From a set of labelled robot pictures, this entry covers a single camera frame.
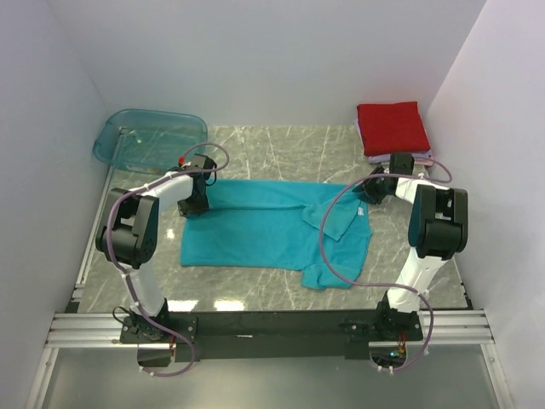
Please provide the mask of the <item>folded pink t-shirt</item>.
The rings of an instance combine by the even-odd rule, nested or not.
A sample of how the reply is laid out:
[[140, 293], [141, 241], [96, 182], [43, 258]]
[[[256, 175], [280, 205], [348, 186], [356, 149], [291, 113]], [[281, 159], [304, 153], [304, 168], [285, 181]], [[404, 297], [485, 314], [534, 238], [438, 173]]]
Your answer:
[[418, 156], [414, 157], [415, 164], [430, 167], [433, 166], [433, 157], [431, 156]]

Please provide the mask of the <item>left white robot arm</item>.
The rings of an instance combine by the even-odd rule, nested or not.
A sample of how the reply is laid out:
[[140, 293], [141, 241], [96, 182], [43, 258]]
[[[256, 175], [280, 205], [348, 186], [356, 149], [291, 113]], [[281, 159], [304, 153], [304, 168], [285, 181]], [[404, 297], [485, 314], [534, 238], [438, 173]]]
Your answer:
[[106, 197], [95, 248], [121, 275], [130, 309], [145, 317], [140, 332], [150, 342], [163, 341], [170, 331], [161, 313], [167, 301], [158, 287], [152, 259], [158, 246], [161, 213], [173, 206], [181, 216], [201, 215], [209, 209], [206, 189], [215, 179], [216, 162], [203, 154], [179, 164], [149, 184], [130, 190], [113, 188]]

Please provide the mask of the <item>folded lavender t-shirt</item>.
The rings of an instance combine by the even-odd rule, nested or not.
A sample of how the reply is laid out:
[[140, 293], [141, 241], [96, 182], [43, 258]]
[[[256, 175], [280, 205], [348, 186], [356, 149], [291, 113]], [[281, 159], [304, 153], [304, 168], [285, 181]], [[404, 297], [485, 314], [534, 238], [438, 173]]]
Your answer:
[[[354, 128], [356, 129], [356, 131], [358, 133], [358, 136], [359, 136], [359, 139], [361, 141], [362, 148], [364, 148], [364, 138], [363, 138], [363, 136], [361, 134], [361, 130], [359, 128], [359, 122], [358, 122], [357, 119], [355, 119], [353, 122], [354, 122]], [[430, 162], [431, 159], [433, 158], [433, 153], [432, 153], [432, 151], [418, 152], [418, 153], [411, 153], [411, 156], [416, 161]], [[391, 153], [385, 153], [385, 154], [380, 154], [380, 155], [371, 155], [371, 156], [364, 154], [364, 157], [371, 164], [378, 164], [378, 163], [382, 163], [382, 162], [388, 162], [390, 160]]]

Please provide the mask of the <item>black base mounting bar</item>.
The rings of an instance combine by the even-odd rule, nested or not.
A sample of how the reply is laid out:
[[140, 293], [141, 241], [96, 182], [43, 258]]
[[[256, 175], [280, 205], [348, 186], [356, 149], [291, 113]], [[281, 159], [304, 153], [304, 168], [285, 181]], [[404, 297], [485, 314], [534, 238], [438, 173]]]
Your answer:
[[396, 324], [369, 309], [164, 314], [162, 329], [133, 315], [120, 342], [175, 348], [175, 361], [342, 356], [366, 360], [375, 342], [421, 341], [417, 314]]

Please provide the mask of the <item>aluminium rail frame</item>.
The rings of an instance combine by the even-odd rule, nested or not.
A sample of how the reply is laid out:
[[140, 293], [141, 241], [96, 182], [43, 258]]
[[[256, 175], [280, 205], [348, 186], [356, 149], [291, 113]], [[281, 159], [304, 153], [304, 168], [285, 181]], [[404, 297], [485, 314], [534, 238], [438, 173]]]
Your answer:
[[[43, 405], [60, 349], [115, 348], [120, 345], [120, 332], [121, 325], [109, 314], [56, 314], [25, 407]], [[437, 311], [432, 335], [432, 345], [479, 345], [499, 407], [515, 407], [484, 311]]]

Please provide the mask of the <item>folded red t-shirt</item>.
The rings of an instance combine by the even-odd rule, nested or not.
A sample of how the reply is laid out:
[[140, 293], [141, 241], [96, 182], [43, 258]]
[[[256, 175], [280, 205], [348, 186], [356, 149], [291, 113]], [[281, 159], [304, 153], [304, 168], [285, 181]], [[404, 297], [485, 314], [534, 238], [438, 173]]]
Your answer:
[[416, 101], [359, 104], [357, 116], [366, 156], [431, 150]]

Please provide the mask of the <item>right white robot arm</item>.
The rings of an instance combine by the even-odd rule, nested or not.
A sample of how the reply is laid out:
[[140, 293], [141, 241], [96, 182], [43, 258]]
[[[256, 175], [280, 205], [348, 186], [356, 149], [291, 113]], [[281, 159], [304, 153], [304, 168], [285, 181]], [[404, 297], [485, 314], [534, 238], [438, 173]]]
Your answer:
[[377, 166], [353, 188], [360, 200], [380, 204], [393, 196], [412, 205], [408, 226], [410, 252], [395, 285], [386, 292], [390, 310], [374, 318], [378, 337], [394, 339], [403, 329], [399, 314], [417, 312], [436, 273], [468, 242], [468, 192], [414, 176], [414, 159], [395, 153], [387, 168]]

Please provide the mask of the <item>teal t-shirt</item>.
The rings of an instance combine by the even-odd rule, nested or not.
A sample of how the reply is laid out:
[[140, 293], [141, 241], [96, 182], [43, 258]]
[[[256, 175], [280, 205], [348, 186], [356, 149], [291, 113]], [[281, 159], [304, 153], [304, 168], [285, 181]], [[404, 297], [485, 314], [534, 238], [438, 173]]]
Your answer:
[[348, 288], [372, 236], [366, 203], [336, 184], [219, 180], [209, 209], [186, 219], [184, 267], [278, 268], [302, 286]]

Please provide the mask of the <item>teal transparent plastic basin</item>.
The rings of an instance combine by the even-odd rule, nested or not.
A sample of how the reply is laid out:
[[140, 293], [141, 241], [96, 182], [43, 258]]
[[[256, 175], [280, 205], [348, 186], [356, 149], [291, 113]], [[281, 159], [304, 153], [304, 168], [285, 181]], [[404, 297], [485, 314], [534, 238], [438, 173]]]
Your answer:
[[208, 140], [207, 124], [199, 117], [175, 112], [125, 109], [104, 124], [93, 145], [93, 154], [117, 170], [163, 174], [202, 153]]

